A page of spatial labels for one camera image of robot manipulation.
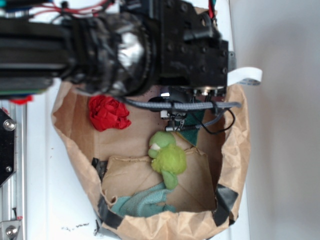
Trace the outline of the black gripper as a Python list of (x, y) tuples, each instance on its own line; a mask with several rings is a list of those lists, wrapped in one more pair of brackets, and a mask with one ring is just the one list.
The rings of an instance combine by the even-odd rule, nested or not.
[(159, 85), (226, 87), (228, 42), (222, 40), (209, 12), (186, 1), (163, 0), (159, 19)]

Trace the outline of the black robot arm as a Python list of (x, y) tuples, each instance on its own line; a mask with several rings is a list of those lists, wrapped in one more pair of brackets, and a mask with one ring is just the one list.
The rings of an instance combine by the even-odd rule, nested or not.
[(85, 95), (138, 96), (154, 85), (226, 93), (228, 42), (214, 1), (113, 0), (81, 9), (51, 0), (0, 3), (0, 97), (46, 91), (54, 78)]

